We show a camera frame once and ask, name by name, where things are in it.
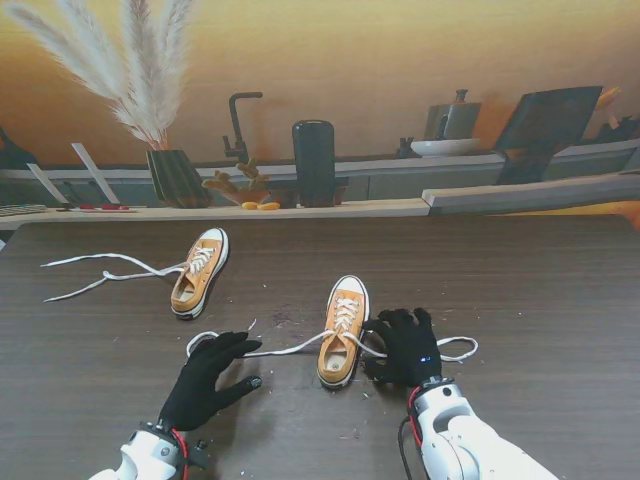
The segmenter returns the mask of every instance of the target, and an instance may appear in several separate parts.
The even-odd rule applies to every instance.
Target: kitchen faucet
[[[239,98],[262,98],[262,92],[242,92],[234,93],[229,98],[229,111],[231,112],[231,122],[233,122],[233,132],[236,135],[235,148],[231,148],[229,137],[224,135],[224,154],[227,157],[238,157],[240,163],[249,161],[249,152],[247,144],[242,140],[242,132],[240,131],[240,122],[238,121],[238,111],[236,110],[236,100]]]

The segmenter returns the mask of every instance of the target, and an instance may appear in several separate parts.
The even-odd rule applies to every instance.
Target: wall mural
[[[0,201],[637,198],[640,4],[518,3],[5,2]]]

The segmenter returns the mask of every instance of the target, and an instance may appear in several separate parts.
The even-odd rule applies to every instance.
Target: shoelace
[[[212,250],[212,249],[201,249],[202,251],[197,252],[197,254],[194,256],[193,260],[189,263],[189,265],[185,264],[185,263],[179,263],[178,265],[173,265],[171,267],[167,267],[167,268],[163,268],[162,270],[156,270],[153,267],[150,267],[149,265],[147,265],[146,263],[141,262],[140,260],[133,258],[133,257],[129,257],[127,255],[122,255],[120,253],[99,253],[96,255],[82,255],[80,257],[73,257],[73,258],[67,258],[65,260],[58,260],[56,262],[50,262],[50,263],[45,263],[44,265],[40,265],[41,267],[54,267],[56,265],[64,265],[65,263],[73,263],[73,262],[78,262],[80,260],[86,260],[89,258],[120,258],[121,260],[126,260],[128,262],[134,263],[136,265],[138,265],[139,267],[143,268],[144,270],[146,270],[148,273],[135,273],[132,275],[113,275],[111,273],[109,273],[108,271],[103,271],[102,275],[103,278],[101,278],[100,280],[98,280],[97,282],[93,282],[90,285],[87,285],[86,287],[73,292],[73,293],[68,293],[67,295],[61,295],[59,297],[52,297],[52,298],[48,298],[45,300],[46,302],[55,302],[56,300],[63,300],[65,298],[70,298],[70,297],[74,297],[76,295],[80,295],[81,293],[84,293],[88,290],[91,290],[92,288],[95,288],[99,285],[102,285],[104,282],[106,282],[107,280],[131,280],[133,278],[144,278],[144,277],[164,277],[170,273],[174,273],[174,272],[184,272],[185,269],[188,267],[189,271],[193,274],[194,272],[191,270],[191,268],[193,267],[196,272],[199,271],[199,269],[203,268],[203,266],[208,262],[208,260],[210,260],[211,255],[213,252],[207,252],[205,250]],[[336,305],[336,308],[338,306],[340,306],[342,308],[342,310],[339,310],[336,315],[338,316],[338,319],[336,320],[336,329],[338,327],[341,327],[342,330],[340,331],[340,334],[343,337],[349,338],[350,340],[353,340],[360,348],[362,348],[364,351],[370,353],[371,355],[374,355],[376,357],[379,358],[386,358],[386,354],[384,353],[380,353],[380,352],[376,352],[375,350],[372,350],[371,348],[367,347],[365,344],[363,344],[360,339],[358,337],[356,337],[354,334],[352,334],[351,332],[348,331],[348,329],[351,327],[351,322],[352,322],[352,318],[355,319],[355,313],[357,312],[357,307],[359,307],[359,305],[356,305],[357,302],[354,302],[353,300],[349,300],[349,299],[338,299],[338,304]],[[291,348],[286,348],[284,350],[275,350],[273,352],[251,352],[251,353],[247,353],[245,355],[245,357],[266,357],[269,355],[289,355],[292,353],[296,353],[300,350],[302,350],[304,347],[306,347],[307,345],[320,340],[320,339],[324,339],[325,337],[329,336],[329,335],[333,335],[335,334],[336,331],[335,330],[325,330],[322,333],[319,333],[318,335],[310,338],[309,340],[307,340],[304,343],[301,343],[300,345],[297,345],[295,347],[291,347]],[[197,343],[205,338],[214,338],[217,337],[218,334],[216,332],[213,331],[209,331],[209,332],[202,332],[198,335],[196,335],[195,337],[193,337],[191,339],[191,341],[187,344],[187,357],[189,357],[191,355],[191,351],[195,348],[195,346],[197,345]],[[470,356],[472,356],[474,353],[476,353],[476,350],[478,350],[478,342],[471,338],[471,337],[450,337],[450,338],[442,338],[440,340],[438,340],[438,346],[442,346],[442,345],[446,345],[447,343],[451,343],[451,342],[467,342],[467,343],[471,343],[473,345],[473,348],[468,351],[467,353],[463,354],[463,355],[459,355],[457,357],[448,357],[446,355],[441,355],[442,361],[443,362],[458,362],[458,363],[462,363],[462,360],[465,360],[467,358],[469,358]]]
[[[52,297],[52,298],[47,298],[44,303],[47,302],[55,302],[57,300],[64,300],[65,298],[71,298],[71,297],[75,297],[76,295],[80,295],[81,293],[84,293],[88,290],[91,290],[92,288],[96,288],[99,285],[102,285],[104,282],[106,282],[107,280],[131,280],[133,278],[144,278],[144,277],[164,277],[170,273],[174,273],[174,272],[184,272],[185,269],[189,269],[189,272],[193,275],[194,273],[199,272],[202,268],[204,268],[204,266],[207,264],[207,262],[209,262],[209,260],[211,260],[211,256],[213,255],[213,252],[215,251],[215,249],[213,248],[200,248],[200,247],[196,247],[196,255],[193,257],[193,260],[191,262],[187,263],[179,263],[177,265],[173,265],[171,267],[167,267],[167,268],[163,268],[162,270],[156,270],[153,267],[150,267],[149,265],[147,265],[144,262],[141,262],[140,260],[133,258],[133,257],[129,257],[128,255],[122,255],[120,253],[98,253],[96,255],[82,255],[80,257],[73,257],[73,258],[67,258],[65,260],[58,260],[56,262],[50,262],[50,263],[45,263],[44,265],[40,265],[40,267],[55,267],[56,265],[63,265],[65,263],[73,263],[73,262],[78,262],[80,260],[86,260],[88,258],[119,258],[121,260],[126,260],[128,262],[131,263],[135,263],[136,265],[138,265],[139,267],[143,268],[144,270],[146,270],[148,273],[135,273],[133,275],[113,275],[111,273],[109,273],[108,271],[103,271],[102,272],[102,278],[96,282],[93,282],[90,285],[87,285],[84,288],[81,288],[80,290],[77,290],[75,292],[72,293],[68,293],[66,295],[60,295],[59,297]]]
[[[193,256],[193,260],[189,262],[189,273],[191,275],[195,275],[202,270],[204,266],[209,263],[209,260],[211,260],[211,256],[215,251],[215,248],[196,247],[196,254]]]
[[[349,298],[338,297],[336,299],[336,306],[334,307],[336,310],[336,313],[334,314],[336,317],[336,330],[338,330],[338,328],[342,328],[343,335],[348,333],[351,328],[351,323],[356,319],[359,307],[360,302],[356,302]]]
[[[325,330],[324,332],[319,333],[318,335],[310,338],[306,342],[303,342],[300,345],[296,345],[295,347],[285,348],[284,350],[275,350],[273,352],[251,352],[251,353],[247,353],[246,355],[244,355],[244,358],[249,358],[249,357],[267,357],[267,356],[271,356],[271,355],[290,355],[292,353],[299,352],[300,350],[302,350],[307,345],[309,345],[309,344],[311,344],[311,343],[313,343],[313,342],[315,342],[317,340],[324,339],[325,337],[327,337],[329,335],[333,335],[334,333],[336,333],[335,330]],[[365,352],[370,353],[371,355],[374,355],[374,356],[379,357],[379,358],[386,358],[387,357],[387,355],[385,353],[376,352],[375,350],[372,350],[371,348],[367,347],[364,343],[362,343],[360,341],[360,339],[358,337],[356,337],[351,332],[343,332],[342,335],[347,337],[347,338],[349,338],[349,339],[351,339],[351,340],[353,340],[360,348],[362,348]],[[193,351],[194,348],[196,348],[198,346],[198,343],[200,341],[203,341],[203,340],[206,340],[206,339],[209,339],[209,338],[215,338],[217,336],[218,336],[218,333],[213,332],[213,331],[209,331],[209,332],[199,333],[198,335],[193,337],[191,339],[191,341],[187,344],[187,358],[191,356],[191,352]],[[451,343],[451,342],[467,342],[467,343],[470,343],[471,345],[473,345],[473,347],[467,353],[464,353],[464,354],[459,355],[457,357],[449,357],[447,355],[442,355],[441,354],[440,358],[442,359],[443,362],[458,362],[458,363],[462,363],[463,360],[471,357],[478,350],[478,342],[474,338],[471,338],[471,337],[449,337],[449,338],[441,338],[440,340],[437,341],[439,347],[442,346],[442,345],[446,345],[447,343]]]

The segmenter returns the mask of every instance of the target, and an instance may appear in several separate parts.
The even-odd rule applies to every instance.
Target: wood grain surface
[[[112,259],[42,263],[118,252],[165,267],[214,226],[228,232],[231,254],[195,321],[172,316],[173,278],[108,282],[42,303],[103,270],[138,271]],[[251,333],[264,348],[297,344],[323,329],[329,292],[345,274],[365,282],[373,312],[424,306],[439,337],[475,337],[476,356],[445,374],[558,478],[635,478],[640,236],[614,217],[24,226],[0,252],[2,478],[117,468],[120,445],[155,419],[193,335],[257,319]],[[406,392],[376,388],[358,370],[332,394],[316,378],[318,348],[236,362],[224,382],[260,374],[264,385],[191,437],[212,439],[214,460],[192,478],[404,478],[396,432]],[[424,478],[406,445],[414,478]]]

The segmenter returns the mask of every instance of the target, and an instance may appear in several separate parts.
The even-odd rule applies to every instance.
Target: shoe
[[[362,281],[352,275],[338,280],[327,304],[326,329],[335,333],[322,342],[318,356],[318,377],[327,388],[349,383],[356,366],[358,345],[344,334],[362,338],[362,324],[369,318],[369,295]]]
[[[211,281],[229,256],[229,238],[221,228],[207,230],[191,247],[173,292],[171,310],[180,320],[192,320],[202,312]]]

